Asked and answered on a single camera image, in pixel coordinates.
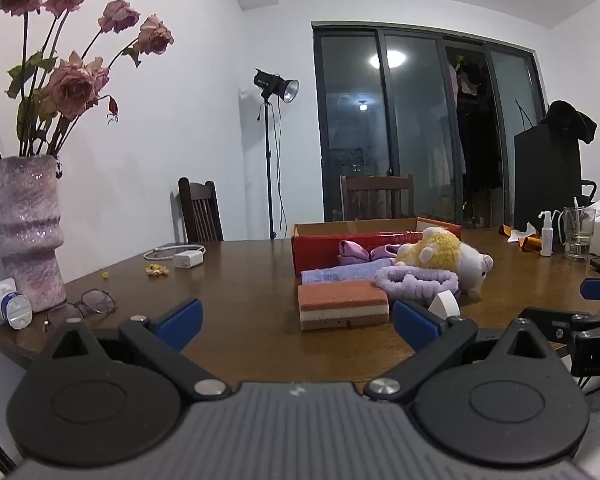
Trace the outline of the white round tape roll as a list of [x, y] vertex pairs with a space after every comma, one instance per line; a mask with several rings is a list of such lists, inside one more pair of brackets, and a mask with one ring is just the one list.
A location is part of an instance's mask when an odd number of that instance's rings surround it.
[[429, 305], [428, 311], [442, 320], [460, 316], [460, 306], [456, 296], [450, 291], [439, 292]]

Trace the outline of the fuzzy lilac headband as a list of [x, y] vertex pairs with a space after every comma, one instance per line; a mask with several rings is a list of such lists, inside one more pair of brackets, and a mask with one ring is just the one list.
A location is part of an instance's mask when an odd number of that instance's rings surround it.
[[460, 280], [451, 271], [423, 269], [418, 266], [385, 266], [374, 277], [374, 284], [385, 292], [390, 301], [416, 302], [429, 306], [437, 294], [460, 294]]

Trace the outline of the yellow white plush toy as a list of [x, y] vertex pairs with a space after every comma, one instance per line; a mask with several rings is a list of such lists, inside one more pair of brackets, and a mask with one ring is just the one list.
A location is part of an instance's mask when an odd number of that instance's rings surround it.
[[417, 243], [403, 244], [396, 253], [394, 263], [397, 266], [453, 272], [464, 294], [478, 290], [494, 267], [491, 256], [478, 252], [440, 226], [424, 229]]

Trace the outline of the purple towel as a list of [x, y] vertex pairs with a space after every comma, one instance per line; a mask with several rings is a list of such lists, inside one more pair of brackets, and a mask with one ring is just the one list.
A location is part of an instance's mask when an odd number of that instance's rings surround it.
[[392, 266], [391, 258], [382, 258], [374, 261], [333, 266], [328, 269], [302, 271], [300, 281], [302, 285], [373, 281], [380, 269]]

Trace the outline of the orange layered sponge block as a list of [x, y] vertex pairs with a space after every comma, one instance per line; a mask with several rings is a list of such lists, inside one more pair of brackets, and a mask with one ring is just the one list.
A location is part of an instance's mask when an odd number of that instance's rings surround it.
[[300, 330], [326, 330], [389, 322], [388, 296], [371, 281], [298, 287]]

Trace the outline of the purple satin scrunchie bow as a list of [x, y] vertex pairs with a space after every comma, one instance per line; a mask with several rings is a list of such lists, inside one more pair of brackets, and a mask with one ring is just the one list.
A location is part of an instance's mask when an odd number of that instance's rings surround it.
[[342, 240], [339, 243], [338, 262], [340, 266], [350, 266], [377, 260], [392, 260], [398, 255], [399, 248], [399, 244], [387, 244], [367, 250], [353, 240]]

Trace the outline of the clear glass cup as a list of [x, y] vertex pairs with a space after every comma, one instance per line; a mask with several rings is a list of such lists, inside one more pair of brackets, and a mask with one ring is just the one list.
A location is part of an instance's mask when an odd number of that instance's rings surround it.
[[588, 260], [595, 228], [595, 209], [567, 207], [562, 212], [565, 254], [571, 260]]

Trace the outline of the yellow small trinket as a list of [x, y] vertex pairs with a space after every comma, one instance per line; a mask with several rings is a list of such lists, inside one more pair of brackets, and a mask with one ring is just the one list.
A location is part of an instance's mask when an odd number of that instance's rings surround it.
[[149, 263], [145, 269], [146, 275], [150, 278], [160, 278], [160, 276], [168, 276], [170, 271], [163, 264]]

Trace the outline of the white spray bottle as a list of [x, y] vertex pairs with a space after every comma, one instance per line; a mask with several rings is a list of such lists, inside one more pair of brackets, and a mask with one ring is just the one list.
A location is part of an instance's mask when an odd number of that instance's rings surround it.
[[554, 216], [554, 214], [549, 210], [541, 211], [539, 214], [539, 218], [542, 220], [541, 250], [540, 250], [540, 254], [542, 257], [550, 257], [551, 255], [553, 255], [553, 247], [554, 247], [553, 216]]

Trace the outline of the eyeglasses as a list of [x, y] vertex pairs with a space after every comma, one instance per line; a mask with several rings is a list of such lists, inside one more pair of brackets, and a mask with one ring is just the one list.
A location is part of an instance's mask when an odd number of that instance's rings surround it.
[[64, 323], [83, 321], [89, 316], [107, 316], [117, 310], [117, 304], [108, 292], [93, 288], [84, 292], [76, 302], [64, 302], [47, 311], [43, 322], [44, 332], [54, 330]]

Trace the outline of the orange white packet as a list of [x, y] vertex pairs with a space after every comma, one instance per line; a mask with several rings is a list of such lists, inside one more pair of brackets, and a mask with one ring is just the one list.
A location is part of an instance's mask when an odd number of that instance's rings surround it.
[[540, 234], [531, 223], [527, 223], [525, 231], [518, 231], [507, 224], [502, 224], [498, 228], [498, 234], [505, 236], [509, 244], [516, 244], [523, 252], [535, 252], [536, 254], [541, 252]]

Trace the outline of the white power adapter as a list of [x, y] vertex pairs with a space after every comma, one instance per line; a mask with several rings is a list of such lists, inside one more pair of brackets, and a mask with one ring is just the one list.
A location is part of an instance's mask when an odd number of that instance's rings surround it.
[[204, 263], [204, 252], [199, 249], [186, 250], [175, 254], [172, 261], [177, 269], [193, 269]]

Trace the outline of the black bag on table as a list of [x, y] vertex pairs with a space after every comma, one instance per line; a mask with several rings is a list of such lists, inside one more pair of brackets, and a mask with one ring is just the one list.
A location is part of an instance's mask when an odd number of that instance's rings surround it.
[[580, 142], [547, 122], [515, 136], [514, 228], [542, 229], [541, 211], [572, 206], [581, 194]]

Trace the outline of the dark wooden chair left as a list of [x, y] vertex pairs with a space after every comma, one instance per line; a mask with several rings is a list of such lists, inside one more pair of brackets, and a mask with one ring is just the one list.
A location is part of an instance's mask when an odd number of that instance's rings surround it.
[[178, 192], [189, 244], [222, 242], [224, 236], [214, 183], [197, 183], [180, 177]]

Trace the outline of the dark wooden chair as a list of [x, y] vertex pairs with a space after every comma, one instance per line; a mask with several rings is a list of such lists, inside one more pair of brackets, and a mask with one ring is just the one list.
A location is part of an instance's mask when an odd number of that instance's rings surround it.
[[197, 183], [180, 177], [178, 192], [189, 244], [222, 242], [224, 236], [214, 183]]
[[410, 218], [415, 214], [414, 177], [339, 177], [344, 220]]

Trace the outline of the red cardboard box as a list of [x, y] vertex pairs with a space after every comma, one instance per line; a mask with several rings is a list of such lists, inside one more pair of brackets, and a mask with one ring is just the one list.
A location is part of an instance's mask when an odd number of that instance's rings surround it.
[[370, 252], [387, 244], [415, 243], [430, 226], [462, 237], [457, 224], [422, 217], [296, 224], [291, 233], [294, 273], [298, 278], [304, 271], [336, 266], [342, 240], [358, 243]]

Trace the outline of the dark wooden chair centre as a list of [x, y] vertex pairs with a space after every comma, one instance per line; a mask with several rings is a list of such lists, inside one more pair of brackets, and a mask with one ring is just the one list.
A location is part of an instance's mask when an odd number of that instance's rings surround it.
[[414, 177], [339, 177], [344, 220], [410, 218], [415, 214]]

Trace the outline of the white small bottle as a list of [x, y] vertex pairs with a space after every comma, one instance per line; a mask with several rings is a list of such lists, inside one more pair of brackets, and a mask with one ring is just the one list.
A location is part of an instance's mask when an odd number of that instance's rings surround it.
[[20, 292], [13, 278], [0, 281], [0, 326], [23, 330], [30, 325], [33, 311], [30, 300]]

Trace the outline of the black garment on bag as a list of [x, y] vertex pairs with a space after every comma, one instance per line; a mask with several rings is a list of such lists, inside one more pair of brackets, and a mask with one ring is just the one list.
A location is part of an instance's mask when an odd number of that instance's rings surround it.
[[562, 100], [550, 104], [543, 122], [551, 132], [572, 136], [585, 144], [593, 142], [597, 130], [597, 124], [591, 117]]

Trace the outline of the pink speckled ceramic vase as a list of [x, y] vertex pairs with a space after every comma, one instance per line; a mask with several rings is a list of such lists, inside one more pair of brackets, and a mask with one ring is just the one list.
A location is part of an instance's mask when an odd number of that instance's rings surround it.
[[0, 255], [34, 312], [56, 307], [67, 297], [56, 257], [64, 244], [57, 185], [53, 156], [0, 160]]

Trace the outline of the sliding glass door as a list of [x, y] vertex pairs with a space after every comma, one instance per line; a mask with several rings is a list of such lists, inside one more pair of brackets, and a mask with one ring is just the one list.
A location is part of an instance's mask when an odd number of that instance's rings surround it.
[[327, 220], [346, 218], [345, 177], [411, 179], [404, 216], [513, 219], [514, 139], [545, 112], [530, 51], [381, 25], [317, 26], [313, 47]]

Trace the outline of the studio light on stand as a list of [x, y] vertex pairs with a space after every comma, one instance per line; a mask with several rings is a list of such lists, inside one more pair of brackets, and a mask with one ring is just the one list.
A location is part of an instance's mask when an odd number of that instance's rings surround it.
[[288, 229], [280, 156], [283, 136], [282, 105], [290, 104], [298, 96], [300, 84], [297, 79], [285, 79], [260, 68], [256, 69], [253, 84], [259, 89], [262, 100], [258, 122], [262, 122], [264, 129], [268, 238], [276, 240], [284, 237]]

